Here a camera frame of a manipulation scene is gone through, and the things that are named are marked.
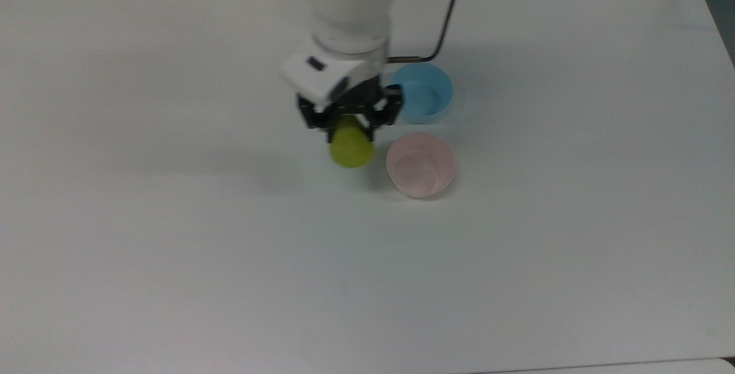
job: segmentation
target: plastic bowl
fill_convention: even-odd
[[[449,76],[428,63],[401,67],[390,83],[403,87],[404,107],[401,118],[413,124],[436,122],[449,108],[454,95]]]
[[[438,193],[454,177],[454,155],[441,138],[429,133],[402,136],[388,150],[388,175],[401,193],[421,199]]]

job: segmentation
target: black cable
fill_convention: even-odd
[[[439,42],[436,43],[436,49],[434,49],[434,52],[428,56],[428,57],[389,57],[388,63],[425,63],[429,62],[430,60],[433,60],[436,58],[436,55],[439,54],[439,51],[442,49],[442,45],[444,44],[444,36],[447,34],[447,30],[449,29],[449,21],[452,19],[452,11],[454,11],[454,2],[456,0],[450,0],[449,1],[449,8],[447,9],[447,14],[444,16],[444,24],[442,26],[442,32],[439,35]]]

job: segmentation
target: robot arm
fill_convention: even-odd
[[[284,78],[296,90],[307,127],[325,131],[328,142],[342,115],[362,115],[373,141],[373,131],[394,123],[403,104],[400,86],[380,83],[388,63],[393,0],[311,2],[312,29],[284,63]],[[403,58],[397,62],[418,57]]]

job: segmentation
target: black bracket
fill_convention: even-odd
[[[300,95],[296,95],[296,104],[307,127],[325,131],[328,143],[331,143],[339,117],[349,114],[360,114],[365,117],[368,122],[364,127],[365,135],[370,141],[373,141],[375,130],[383,125],[393,125],[396,122],[404,104],[403,97],[401,86],[380,88],[376,76],[376,78],[347,90],[321,112],[317,112],[313,102]],[[380,102],[383,102],[383,107],[376,109],[376,105]]]

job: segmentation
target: yellow-green ball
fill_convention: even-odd
[[[375,146],[365,135],[354,115],[343,115],[336,123],[329,145],[329,154],[342,167],[354,168],[367,164],[375,154]]]

